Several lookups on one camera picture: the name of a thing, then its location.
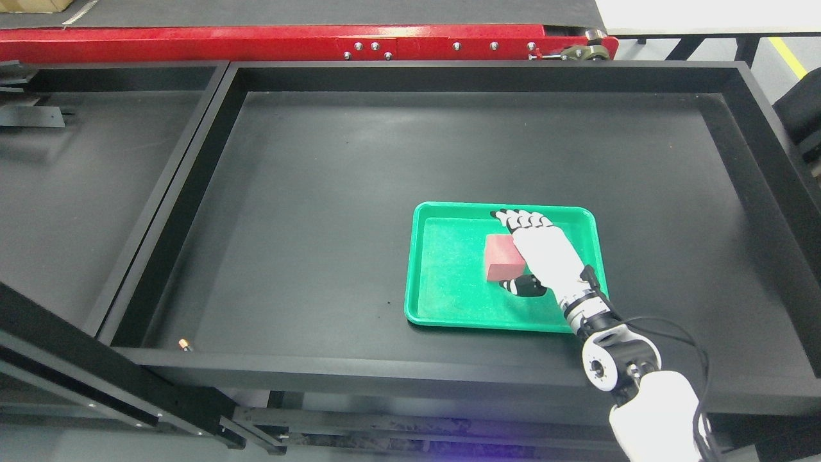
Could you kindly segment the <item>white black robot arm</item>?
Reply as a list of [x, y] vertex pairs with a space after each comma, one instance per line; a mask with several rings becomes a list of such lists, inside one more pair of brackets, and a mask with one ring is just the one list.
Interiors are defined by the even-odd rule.
[[613, 312], [592, 266], [563, 303], [582, 341], [588, 380], [611, 395], [608, 422], [630, 461], [715, 461], [701, 400], [685, 375], [663, 368], [654, 342]]

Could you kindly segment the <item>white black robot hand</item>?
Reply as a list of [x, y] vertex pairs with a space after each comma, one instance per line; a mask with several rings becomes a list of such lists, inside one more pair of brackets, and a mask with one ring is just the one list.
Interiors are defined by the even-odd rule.
[[565, 311], [599, 296], [598, 289], [583, 279], [588, 274], [586, 265], [566, 234], [544, 214], [500, 209], [491, 216], [510, 231], [531, 270], [530, 275], [501, 281], [501, 287], [516, 296], [543, 296], [550, 290]]

